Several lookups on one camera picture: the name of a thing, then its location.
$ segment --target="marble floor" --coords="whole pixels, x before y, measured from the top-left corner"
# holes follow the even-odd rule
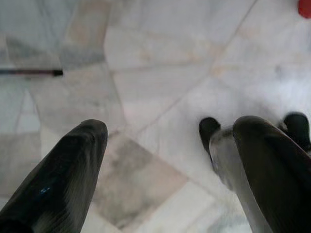
[[[311,21],[297,0],[0,2],[0,67],[64,69],[0,76],[0,208],[95,118],[109,141],[84,233],[251,232],[198,123],[311,119]]]

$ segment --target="red object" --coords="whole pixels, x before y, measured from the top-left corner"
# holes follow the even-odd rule
[[[311,18],[311,0],[300,0],[298,11],[305,18]]]

